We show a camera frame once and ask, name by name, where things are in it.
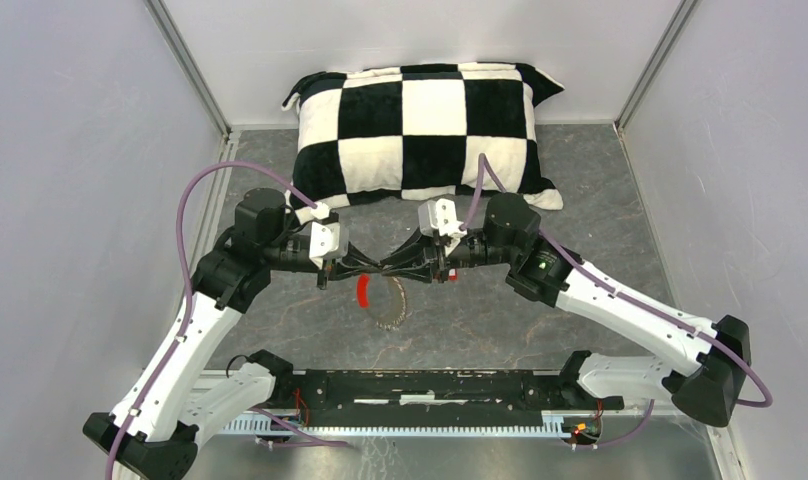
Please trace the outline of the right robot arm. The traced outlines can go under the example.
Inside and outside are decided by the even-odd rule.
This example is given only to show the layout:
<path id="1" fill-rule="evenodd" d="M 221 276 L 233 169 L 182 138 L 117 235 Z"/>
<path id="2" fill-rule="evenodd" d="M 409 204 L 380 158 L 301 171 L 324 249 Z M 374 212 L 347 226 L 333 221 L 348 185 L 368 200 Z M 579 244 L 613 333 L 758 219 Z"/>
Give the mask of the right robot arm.
<path id="1" fill-rule="evenodd" d="M 751 367 L 748 325 L 718 321 L 656 301 L 608 277 L 541 235 L 541 217 L 521 196 L 487 202 L 482 227 L 462 231 L 451 200 L 419 208 L 420 229 L 381 262 L 386 276 L 443 282 L 466 268 L 506 264 L 506 283 L 523 298 L 592 320 L 647 350 L 645 356 L 574 353 L 557 382 L 560 400 L 668 400 L 713 427 L 729 425 Z"/>

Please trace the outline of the metal keyring with red handle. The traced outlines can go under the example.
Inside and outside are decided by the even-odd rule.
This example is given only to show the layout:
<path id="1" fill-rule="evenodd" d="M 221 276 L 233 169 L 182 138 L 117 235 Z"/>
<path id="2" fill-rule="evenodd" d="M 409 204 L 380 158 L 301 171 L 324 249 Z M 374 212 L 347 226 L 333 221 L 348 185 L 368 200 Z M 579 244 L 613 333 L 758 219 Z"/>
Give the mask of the metal keyring with red handle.
<path id="1" fill-rule="evenodd" d="M 397 278 L 361 274 L 356 285 L 356 301 L 382 330 L 398 329 L 407 316 L 407 293 Z"/>

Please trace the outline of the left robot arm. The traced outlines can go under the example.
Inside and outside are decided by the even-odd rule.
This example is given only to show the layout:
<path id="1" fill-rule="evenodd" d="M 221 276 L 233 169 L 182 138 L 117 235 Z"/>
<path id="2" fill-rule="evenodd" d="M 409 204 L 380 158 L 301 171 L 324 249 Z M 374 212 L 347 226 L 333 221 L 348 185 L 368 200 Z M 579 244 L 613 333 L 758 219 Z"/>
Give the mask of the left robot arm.
<path id="1" fill-rule="evenodd" d="M 124 467 L 142 479 L 181 479 L 198 451 L 236 417 L 294 398 L 293 366 L 266 351 L 250 355 L 202 396 L 190 396 L 273 272 L 310 273 L 325 284 L 373 264 L 349 245 L 331 202 L 296 208 L 276 190 L 248 192 L 212 250 L 195 268 L 181 265 L 184 299 L 139 379 L 111 411 L 93 413 L 84 424 L 84 434 L 108 455 L 106 477 Z"/>

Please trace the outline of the black white checkered pillow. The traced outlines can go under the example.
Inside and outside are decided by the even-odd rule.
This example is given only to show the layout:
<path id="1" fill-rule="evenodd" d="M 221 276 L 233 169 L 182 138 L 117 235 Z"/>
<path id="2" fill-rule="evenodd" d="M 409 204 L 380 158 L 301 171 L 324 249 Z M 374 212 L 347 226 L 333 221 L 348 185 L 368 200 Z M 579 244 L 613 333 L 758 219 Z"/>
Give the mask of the black white checkered pillow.
<path id="1" fill-rule="evenodd" d="M 307 75 L 282 104 L 299 120 L 287 203 L 307 221 L 311 202 L 338 209 L 387 197 L 469 195 L 481 186 L 559 210 L 563 198 L 541 169 L 535 110 L 562 91 L 526 63 Z"/>

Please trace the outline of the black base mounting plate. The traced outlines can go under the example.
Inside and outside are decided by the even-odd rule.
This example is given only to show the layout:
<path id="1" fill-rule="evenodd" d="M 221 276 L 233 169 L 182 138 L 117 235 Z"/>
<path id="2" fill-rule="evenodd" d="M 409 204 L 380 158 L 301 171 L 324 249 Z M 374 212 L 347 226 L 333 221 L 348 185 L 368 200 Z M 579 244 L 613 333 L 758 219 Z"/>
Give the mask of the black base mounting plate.
<path id="1" fill-rule="evenodd" d="M 312 427 L 534 426 L 544 411 L 620 410 L 577 381 L 535 370 L 306 370 L 277 379 L 268 411 L 295 411 Z"/>

